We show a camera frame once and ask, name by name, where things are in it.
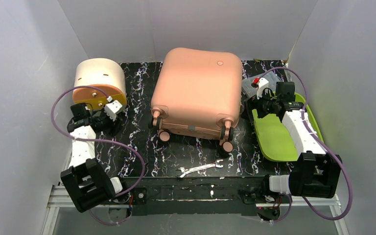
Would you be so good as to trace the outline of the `pink hard-shell suitcase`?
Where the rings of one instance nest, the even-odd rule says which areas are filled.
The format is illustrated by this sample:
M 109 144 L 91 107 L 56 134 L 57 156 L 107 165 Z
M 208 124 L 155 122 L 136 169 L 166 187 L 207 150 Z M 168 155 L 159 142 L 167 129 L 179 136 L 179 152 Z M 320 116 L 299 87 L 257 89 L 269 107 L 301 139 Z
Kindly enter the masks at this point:
M 172 49 L 153 92 L 149 127 L 163 142 L 171 134 L 217 140 L 229 154 L 240 116 L 242 69 L 233 53 Z

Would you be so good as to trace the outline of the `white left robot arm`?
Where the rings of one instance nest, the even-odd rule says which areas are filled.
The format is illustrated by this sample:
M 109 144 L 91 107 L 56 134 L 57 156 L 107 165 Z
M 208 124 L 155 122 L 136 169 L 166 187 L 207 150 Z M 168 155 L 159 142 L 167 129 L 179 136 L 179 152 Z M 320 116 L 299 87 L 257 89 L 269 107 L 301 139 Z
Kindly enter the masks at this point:
M 69 166 L 60 174 L 61 181 L 79 212 L 85 212 L 114 199 L 123 190 L 119 177 L 110 178 L 95 157 L 96 133 L 116 135 L 122 118 L 111 120 L 104 110 L 92 112 L 86 103 L 71 106 L 72 119 L 67 125 L 72 140 Z

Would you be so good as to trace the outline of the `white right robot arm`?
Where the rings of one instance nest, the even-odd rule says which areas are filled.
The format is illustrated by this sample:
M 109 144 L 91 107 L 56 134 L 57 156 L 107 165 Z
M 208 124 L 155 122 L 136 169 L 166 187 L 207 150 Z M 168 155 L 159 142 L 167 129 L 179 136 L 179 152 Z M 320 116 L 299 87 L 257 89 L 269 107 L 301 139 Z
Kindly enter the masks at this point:
M 256 111 L 258 118 L 275 114 L 293 140 L 298 154 L 297 165 L 288 175 L 266 175 L 261 186 L 265 195 L 275 193 L 293 196 L 332 198 L 341 172 L 340 157 L 333 157 L 316 140 L 306 106 L 296 101 L 293 82 L 277 82 L 272 91 L 265 78 L 251 82 L 256 94 L 245 102 L 248 115 Z

